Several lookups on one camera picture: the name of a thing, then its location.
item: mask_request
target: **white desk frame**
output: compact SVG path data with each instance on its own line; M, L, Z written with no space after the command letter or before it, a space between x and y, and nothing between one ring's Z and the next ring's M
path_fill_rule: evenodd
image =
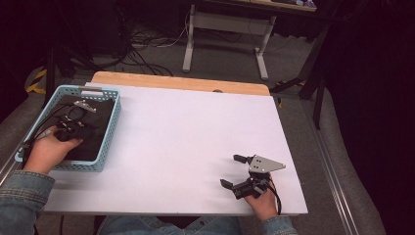
M276 17L271 17L269 21L267 21L201 13L196 11L195 5L192 5L190 9L189 35L186 46L186 53L184 56L183 71L190 71L194 48L194 28L198 27L248 33L253 35L262 35L262 44L259 48L255 48L255 56L260 72L260 78L262 80L267 80L268 72L266 71L265 62L263 60L263 52L265 51L266 44L268 43L272 28L275 24L275 20Z

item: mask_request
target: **denim jacket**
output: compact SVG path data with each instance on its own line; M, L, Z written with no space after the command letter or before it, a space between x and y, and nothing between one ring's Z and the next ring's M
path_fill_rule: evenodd
M55 180L48 175L17 170L0 187L0 235L33 234L33 225L48 201ZM262 222L263 234L297 234L286 216ZM186 229L154 216L108 216L99 234L242 234L237 217L202 216Z

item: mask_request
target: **gray carpet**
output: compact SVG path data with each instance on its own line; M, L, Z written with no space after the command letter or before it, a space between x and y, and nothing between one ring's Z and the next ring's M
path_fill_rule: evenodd
M223 36L235 37L225 33ZM217 36L200 32L196 37L191 71L181 71L185 44L177 43L166 48L148 47L141 55L149 64L169 68L175 76L218 79L251 83L262 83L272 87L277 80L296 77L308 55L311 43L303 38L285 38L275 35L270 38L265 63L269 81L261 81L256 66L253 48L259 38L244 35L236 43L229 43ZM107 59L96 59L96 63ZM143 73L138 67L117 65L108 71ZM92 72L80 70L74 79L62 78L59 83L83 84L89 81ZM330 173L325 169L325 156L318 138L324 141L349 210L359 234L385 234L376 208L361 185L348 159L330 94L326 92L323 102L321 131L309 123L313 101L301 101L297 95L300 89L292 87L283 92L283 107L278 108L288 144L293 155L309 214L293 216L292 221L300 234L349 234L344 227L336 203L335 191L330 182ZM0 165L4 165L19 146L43 103L42 95L30 94L29 98L0 124L3 138L0 140ZM245 234L259 234L260 226L254 217L242 217ZM60 216L44 214L37 223L40 234L58 234ZM92 234L93 217L87 215L66 215L65 234Z

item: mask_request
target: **plastic basket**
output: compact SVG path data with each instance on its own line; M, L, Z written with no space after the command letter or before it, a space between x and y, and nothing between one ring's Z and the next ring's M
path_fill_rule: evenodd
M98 101L113 99L115 101L114 108L111 113L110 121L107 130L104 135L101 148L98 152L98 157L93 162L87 161L68 161L63 160L60 164L55 166L57 170L77 170L77 171L97 171L100 172L104 168L104 163L107 158L108 150L110 148L111 140L113 139L116 121L121 110L121 104L119 99L119 91L112 88L101 87L89 87L89 86L74 86L74 85L61 85L59 86L52 98L44 108L43 112L37 118L32 129L26 135L24 141L26 141L31 133L35 130L36 126L45 119L52 109L59 103L64 95L79 96L82 98L93 99ZM23 161L23 148L20 148L15 154L15 160L17 162Z

